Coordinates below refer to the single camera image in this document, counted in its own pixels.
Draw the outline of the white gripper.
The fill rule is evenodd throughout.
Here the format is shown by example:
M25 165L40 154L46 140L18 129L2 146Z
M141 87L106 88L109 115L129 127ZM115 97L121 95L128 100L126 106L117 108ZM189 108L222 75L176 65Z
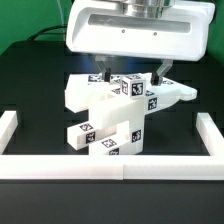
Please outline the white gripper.
M100 54L102 79L111 69L104 55L164 59L152 73L160 85L172 60L197 61L205 54L215 5L191 0L75 0L66 44L73 52Z

